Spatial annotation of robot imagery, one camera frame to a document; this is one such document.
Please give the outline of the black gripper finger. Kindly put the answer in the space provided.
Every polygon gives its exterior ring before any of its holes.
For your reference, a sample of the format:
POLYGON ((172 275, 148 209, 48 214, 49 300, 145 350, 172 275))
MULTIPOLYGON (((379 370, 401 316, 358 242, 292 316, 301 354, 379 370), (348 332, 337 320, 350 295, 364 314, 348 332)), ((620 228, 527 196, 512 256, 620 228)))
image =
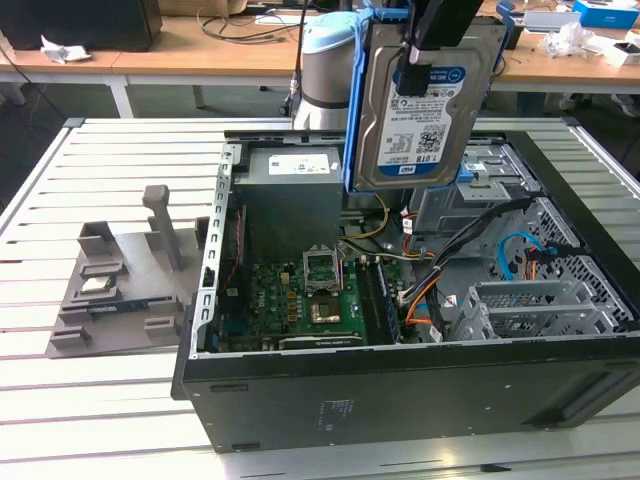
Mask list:
POLYGON ((408 2, 409 18, 397 67, 398 95, 426 93, 432 64, 413 63, 411 53, 456 47, 482 4, 482 0, 408 2))

